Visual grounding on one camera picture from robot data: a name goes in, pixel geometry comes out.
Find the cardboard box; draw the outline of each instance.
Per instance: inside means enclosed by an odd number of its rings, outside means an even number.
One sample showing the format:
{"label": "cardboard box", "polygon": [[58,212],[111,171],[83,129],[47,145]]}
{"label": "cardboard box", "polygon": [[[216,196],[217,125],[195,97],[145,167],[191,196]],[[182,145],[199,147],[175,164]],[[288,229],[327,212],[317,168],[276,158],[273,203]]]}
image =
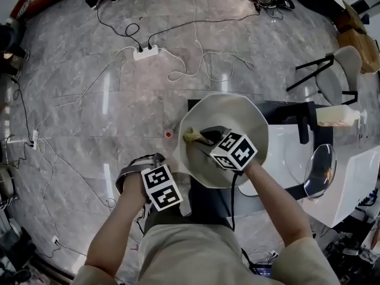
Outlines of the cardboard box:
{"label": "cardboard box", "polygon": [[375,41],[353,28],[338,36],[340,47],[352,45],[362,57],[362,73],[374,73],[380,69],[379,50]]}
{"label": "cardboard box", "polygon": [[346,6],[346,9],[341,14],[332,19],[338,31],[340,33],[344,33],[350,29],[355,29],[361,34],[366,34],[367,30],[364,27],[364,24],[362,23],[357,12],[351,7],[351,5],[347,4],[344,1],[343,3]]}

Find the mirror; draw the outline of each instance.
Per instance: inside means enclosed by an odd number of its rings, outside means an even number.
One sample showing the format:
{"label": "mirror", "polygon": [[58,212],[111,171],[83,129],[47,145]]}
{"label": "mirror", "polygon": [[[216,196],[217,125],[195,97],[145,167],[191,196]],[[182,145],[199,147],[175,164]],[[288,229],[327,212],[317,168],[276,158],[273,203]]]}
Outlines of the mirror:
{"label": "mirror", "polygon": [[337,157],[330,144],[320,145],[306,165],[303,187],[310,200],[321,197],[334,180]]}

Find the black and white marker cube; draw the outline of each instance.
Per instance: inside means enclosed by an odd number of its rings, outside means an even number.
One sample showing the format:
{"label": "black and white marker cube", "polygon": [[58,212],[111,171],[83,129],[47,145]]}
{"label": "black and white marker cube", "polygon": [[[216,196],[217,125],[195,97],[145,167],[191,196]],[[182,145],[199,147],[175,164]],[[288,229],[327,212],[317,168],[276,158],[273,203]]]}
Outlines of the black and white marker cube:
{"label": "black and white marker cube", "polygon": [[257,149],[247,135],[230,131],[210,155],[222,168],[241,171],[256,153]]}
{"label": "black and white marker cube", "polygon": [[183,201],[167,165],[141,171],[145,191],[158,211]]}

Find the beige shirt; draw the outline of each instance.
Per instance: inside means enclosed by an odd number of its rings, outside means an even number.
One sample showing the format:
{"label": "beige shirt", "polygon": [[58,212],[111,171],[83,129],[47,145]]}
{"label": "beige shirt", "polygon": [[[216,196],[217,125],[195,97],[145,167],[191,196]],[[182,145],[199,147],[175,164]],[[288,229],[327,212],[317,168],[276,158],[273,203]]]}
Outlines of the beige shirt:
{"label": "beige shirt", "polygon": [[[156,225],[144,236],[139,285],[330,285],[340,284],[315,240],[304,238],[282,250],[271,278],[253,274],[243,263],[240,246],[225,226]],[[73,285],[116,285],[102,270],[83,266]]]}

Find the gray chair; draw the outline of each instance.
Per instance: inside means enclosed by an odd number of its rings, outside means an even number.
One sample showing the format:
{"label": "gray chair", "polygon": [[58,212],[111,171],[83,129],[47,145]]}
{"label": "gray chair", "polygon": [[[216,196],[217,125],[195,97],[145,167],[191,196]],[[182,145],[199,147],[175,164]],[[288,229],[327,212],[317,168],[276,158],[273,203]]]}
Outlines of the gray chair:
{"label": "gray chair", "polygon": [[[342,90],[338,77],[332,69],[329,68],[333,65],[334,61],[337,61],[342,67],[349,84],[349,91]],[[362,68],[362,58],[353,46],[342,47],[335,53],[327,55],[325,58],[297,66],[296,69],[310,65],[318,65],[317,70],[291,85],[286,89],[287,92],[304,83],[306,80],[315,77],[316,86],[319,88],[318,93],[321,93],[333,106],[350,105],[351,103],[357,102],[357,78]],[[342,95],[353,95],[354,98],[343,103]]]}

